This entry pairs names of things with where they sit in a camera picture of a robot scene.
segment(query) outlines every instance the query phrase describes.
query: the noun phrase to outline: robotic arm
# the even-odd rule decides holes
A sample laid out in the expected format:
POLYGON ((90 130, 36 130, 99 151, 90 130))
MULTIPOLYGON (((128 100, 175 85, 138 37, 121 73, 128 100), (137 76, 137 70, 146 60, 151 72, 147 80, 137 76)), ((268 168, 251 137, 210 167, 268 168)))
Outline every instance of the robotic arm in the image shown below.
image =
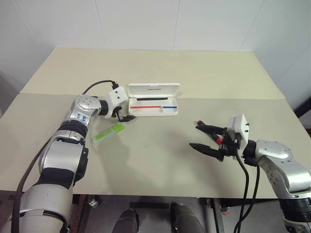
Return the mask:
POLYGON ((230 120, 228 128, 205 125, 199 121, 197 129, 219 143, 219 149, 190 143, 199 152, 223 161, 224 156, 236 156, 238 150, 244 163, 260 166, 279 198, 288 232, 311 233, 311 176, 293 157, 292 151, 276 141, 248 140, 248 126, 244 115, 230 120))
POLYGON ((123 87, 118 86, 103 100, 85 94, 73 101, 60 128, 43 148, 39 159, 39 180, 21 198, 19 226, 12 219, 1 232, 67 233, 72 203, 72 188, 83 178, 88 149, 85 138, 97 115, 129 121, 122 117, 120 104, 128 100, 123 87))

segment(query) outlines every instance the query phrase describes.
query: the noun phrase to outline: blue line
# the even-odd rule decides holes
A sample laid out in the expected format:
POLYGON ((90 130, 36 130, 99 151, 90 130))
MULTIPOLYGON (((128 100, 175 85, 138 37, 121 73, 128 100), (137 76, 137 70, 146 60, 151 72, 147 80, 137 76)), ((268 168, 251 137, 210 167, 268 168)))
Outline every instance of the blue line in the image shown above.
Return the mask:
POLYGON ((163 106, 162 108, 177 108, 177 106, 163 106))

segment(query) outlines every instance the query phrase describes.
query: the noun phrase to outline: green highlighter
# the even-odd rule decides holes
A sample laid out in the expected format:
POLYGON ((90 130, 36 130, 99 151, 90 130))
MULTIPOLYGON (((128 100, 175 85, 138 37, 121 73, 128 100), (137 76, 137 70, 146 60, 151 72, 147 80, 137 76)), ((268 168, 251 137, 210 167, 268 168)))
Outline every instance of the green highlighter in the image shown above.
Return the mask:
POLYGON ((112 136, 120 131, 124 130, 124 126, 121 124, 118 125, 114 125, 111 128, 97 134, 96 136, 93 137, 93 142, 97 143, 100 142, 102 140, 104 140, 105 138, 112 136))

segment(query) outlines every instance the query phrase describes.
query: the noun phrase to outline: beige tabletop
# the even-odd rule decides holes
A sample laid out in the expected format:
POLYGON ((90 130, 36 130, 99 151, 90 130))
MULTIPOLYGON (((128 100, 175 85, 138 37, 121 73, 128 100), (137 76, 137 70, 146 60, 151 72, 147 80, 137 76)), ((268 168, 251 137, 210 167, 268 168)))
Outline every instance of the beige tabletop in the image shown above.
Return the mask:
MULTIPOLYGON (((55 48, 22 93, 78 95, 92 83, 180 83, 179 97, 284 99, 252 52, 55 48)), ((90 94, 105 95, 110 85, 90 94)))
MULTIPOLYGON (((15 190, 32 157, 57 130, 74 95, 19 94, 0 119, 0 189, 15 190)), ((244 113, 250 139, 286 144, 295 158, 311 168, 311 141, 285 100, 178 98, 176 116, 138 117, 124 131, 93 144, 91 136, 115 124, 97 117, 86 146, 89 162, 74 193, 241 198, 244 174, 237 161, 223 163, 193 150, 189 142, 212 145, 195 121, 225 127, 231 116, 244 113)), ((250 173, 254 188, 256 169, 250 173)), ((25 189, 39 176, 37 165, 25 189)), ((262 171, 258 198, 275 198, 262 171)))

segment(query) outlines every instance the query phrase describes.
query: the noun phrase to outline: black cable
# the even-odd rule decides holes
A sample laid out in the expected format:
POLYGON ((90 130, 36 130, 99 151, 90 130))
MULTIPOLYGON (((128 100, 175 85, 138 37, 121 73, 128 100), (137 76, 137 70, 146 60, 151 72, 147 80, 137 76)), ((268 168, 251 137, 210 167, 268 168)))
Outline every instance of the black cable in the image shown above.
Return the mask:
POLYGON ((260 178, 260 167, 257 166, 257 175, 256 175, 256 183, 255 183, 255 188, 254 188, 254 193, 253 193, 253 197, 251 200, 251 204, 249 205, 247 211, 245 212, 245 214, 243 215, 242 219, 238 221, 238 223, 235 225, 234 228, 234 232, 236 232, 237 228, 242 224, 242 221, 244 219, 246 219, 246 217, 248 216, 248 214, 251 212, 253 205, 255 203, 255 199, 256 199, 256 195, 257 195, 257 190, 258 190, 258 185, 259 185, 259 178, 260 178))
MULTIPOLYGON (((244 195, 243 195, 243 202, 242 202, 242 205, 241 205, 241 210, 240 210, 240 217, 239 217, 239 222, 242 221, 242 218, 243 218, 243 211, 244 211, 244 206, 245 206, 245 202, 246 202, 246 196, 247 196, 247 191, 248 191, 248 185, 249 185, 249 175, 248 175, 248 172, 243 164, 243 162, 241 161, 241 158, 239 157, 239 154, 238 154, 238 149, 236 151, 236 158, 241 166, 241 168, 243 169, 244 173, 245 173, 245 189, 244 189, 244 195)), ((238 226, 238 233, 240 233, 240 230, 241 230, 241 224, 238 226)))
POLYGON ((112 83, 112 89, 116 89, 117 87, 119 87, 119 85, 118 85, 115 81, 112 81, 112 80, 102 80, 102 81, 93 83, 93 84, 92 84, 91 86, 89 86, 82 94, 85 94, 85 93, 88 92, 89 89, 91 89, 93 86, 95 86, 95 85, 97 85, 97 84, 100 84, 100 83, 112 83))
POLYGON ((13 204, 13 211, 12 211, 12 223, 11 223, 11 233, 19 233, 19 212, 20 212, 20 198, 22 195, 23 187, 26 182, 26 179, 31 172, 31 169, 33 168, 35 162, 37 161, 38 157, 42 153, 43 149, 47 145, 49 140, 43 145, 43 147, 40 149, 40 151, 35 155, 31 163, 29 164, 27 170, 25 171, 23 177, 19 181, 19 184, 17 186, 15 198, 14 198, 14 204, 13 204))

